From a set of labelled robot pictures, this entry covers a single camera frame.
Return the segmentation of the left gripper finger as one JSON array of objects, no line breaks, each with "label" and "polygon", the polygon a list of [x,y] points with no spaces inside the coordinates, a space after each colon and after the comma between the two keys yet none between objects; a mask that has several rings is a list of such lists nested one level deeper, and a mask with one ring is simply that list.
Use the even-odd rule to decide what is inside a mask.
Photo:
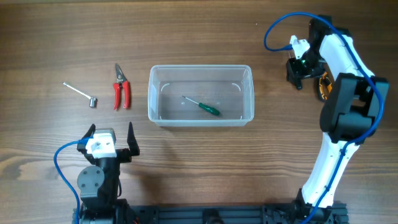
[{"label": "left gripper finger", "polygon": [[131,122],[129,122],[128,132],[127,132],[127,144],[129,146],[131,156],[139,156],[140,155],[140,149],[139,149],[138,143],[136,141],[133,126],[132,126]]},{"label": "left gripper finger", "polygon": [[90,128],[87,130],[86,134],[82,137],[82,139],[84,138],[90,138],[93,136],[93,133],[96,131],[96,126],[95,124],[92,124],[90,126]]}]

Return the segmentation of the green handled screwdriver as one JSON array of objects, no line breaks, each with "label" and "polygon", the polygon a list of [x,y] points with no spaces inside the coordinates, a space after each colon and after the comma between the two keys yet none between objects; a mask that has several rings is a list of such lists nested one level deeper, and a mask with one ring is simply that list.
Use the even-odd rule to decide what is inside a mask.
[{"label": "green handled screwdriver", "polygon": [[215,115],[215,116],[219,116],[220,115],[220,112],[214,107],[208,106],[208,105],[200,103],[200,102],[196,102],[196,101],[194,101],[194,100],[192,100],[192,99],[190,99],[190,98],[188,98],[186,96],[182,96],[182,97],[185,98],[186,100],[191,101],[192,103],[198,105],[199,108],[205,110],[206,112],[208,112],[208,113],[210,113],[212,115]]}]

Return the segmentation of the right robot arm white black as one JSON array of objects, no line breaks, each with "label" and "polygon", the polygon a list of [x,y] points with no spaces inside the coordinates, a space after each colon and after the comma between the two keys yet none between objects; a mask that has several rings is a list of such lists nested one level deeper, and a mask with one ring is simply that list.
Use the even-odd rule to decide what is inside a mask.
[{"label": "right robot arm white black", "polygon": [[329,87],[320,92],[322,145],[301,189],[304,203],[328,208],[352,155],[380,123],[389,83],[365,66],[348,30],[333,26],[329,16],[309,16],[308,38],[293,35],[287,46],[294,54],[286,63],[287,80],[297,89],[306,78],[317,78],[321,87]]}]

